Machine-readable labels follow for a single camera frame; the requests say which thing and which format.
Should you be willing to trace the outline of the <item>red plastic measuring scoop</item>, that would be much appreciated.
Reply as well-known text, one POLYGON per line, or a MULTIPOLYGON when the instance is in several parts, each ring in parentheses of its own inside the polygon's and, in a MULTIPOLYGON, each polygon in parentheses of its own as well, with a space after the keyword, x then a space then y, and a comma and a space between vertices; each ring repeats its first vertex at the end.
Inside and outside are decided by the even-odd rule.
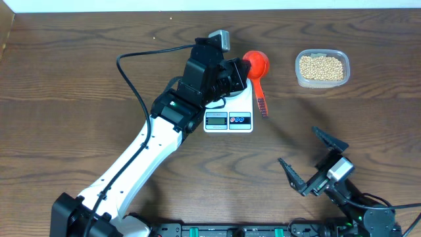
POLYGON ((251 64, 247 77, 253 85, 259 111, 262 117, 266 118, 268 117, 268 106, 260 80, 268 74, 270 61, 262 51, 248 51, 244 54, 243 60, 249 61, 251 64))

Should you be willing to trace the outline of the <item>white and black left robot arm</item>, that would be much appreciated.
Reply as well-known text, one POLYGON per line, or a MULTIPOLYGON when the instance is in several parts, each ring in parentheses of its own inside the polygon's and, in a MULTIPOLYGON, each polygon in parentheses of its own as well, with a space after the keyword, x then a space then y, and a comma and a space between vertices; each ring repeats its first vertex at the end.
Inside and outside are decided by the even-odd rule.
POLYGON ((250 88, 248 60, 220 60, 205 68, 189 59, 183 76, 169 81, 146 122, 101 177, 73 198, 63 193, 51 210, 50 236, 148 236, 150 228, 127 215, 132 200, 156 168, 201 124, 208 104, 250 88))

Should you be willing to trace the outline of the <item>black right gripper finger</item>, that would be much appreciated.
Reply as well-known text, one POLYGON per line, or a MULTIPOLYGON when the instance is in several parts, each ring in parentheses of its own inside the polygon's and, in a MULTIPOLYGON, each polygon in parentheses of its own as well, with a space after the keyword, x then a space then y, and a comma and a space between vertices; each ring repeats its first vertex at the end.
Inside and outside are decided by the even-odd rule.
POLYGON ((329 135, 317 126, 312 127, 312 132, 329 149, 334 149, 340 153, 343 153, 349 147, 348 143, 329 135))
POLYGON ((282 158, 278 158, 278 162, 284 169, 290 186, 297 192, 303 193, 307 188, 307 183, 295 172, 291 165, 287 164, 282 158))

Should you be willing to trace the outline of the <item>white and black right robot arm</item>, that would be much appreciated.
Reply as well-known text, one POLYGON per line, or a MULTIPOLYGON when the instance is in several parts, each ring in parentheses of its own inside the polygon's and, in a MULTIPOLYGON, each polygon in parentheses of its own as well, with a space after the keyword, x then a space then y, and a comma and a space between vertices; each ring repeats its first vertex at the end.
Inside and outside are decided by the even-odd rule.
POLYGON ((312 132, 328 148, 327 155, 315 165, 317 170, 304 181, 282 158, 278 161, 290 186, 302 196, 326 194, 345 215, 325 221, 319 236, 400 236, 401 227, 395 222, 395 211, 389 202, 364 194, 349 180, 355 166, 344 156, 349 144, 327 134, 316 126, 312 132))

